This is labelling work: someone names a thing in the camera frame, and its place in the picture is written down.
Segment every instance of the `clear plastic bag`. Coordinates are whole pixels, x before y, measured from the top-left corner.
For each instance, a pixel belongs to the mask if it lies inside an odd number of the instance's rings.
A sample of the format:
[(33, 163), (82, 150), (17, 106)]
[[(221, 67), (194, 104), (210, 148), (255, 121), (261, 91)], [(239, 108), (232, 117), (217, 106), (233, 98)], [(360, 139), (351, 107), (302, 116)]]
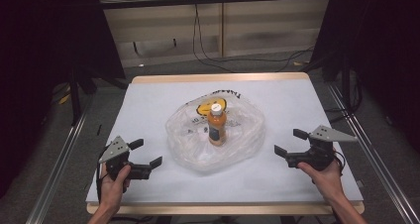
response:
[[(215, 102), (227, 114), (227, 140), (220, 147), (209, 142), (207, 113)], [(263, 145), (263, 113), (233, 90), (218, 90), (185, 103), (166, 122), (166, 132), (174, 159), (199, 171), (227, 167), (253, 156)]]

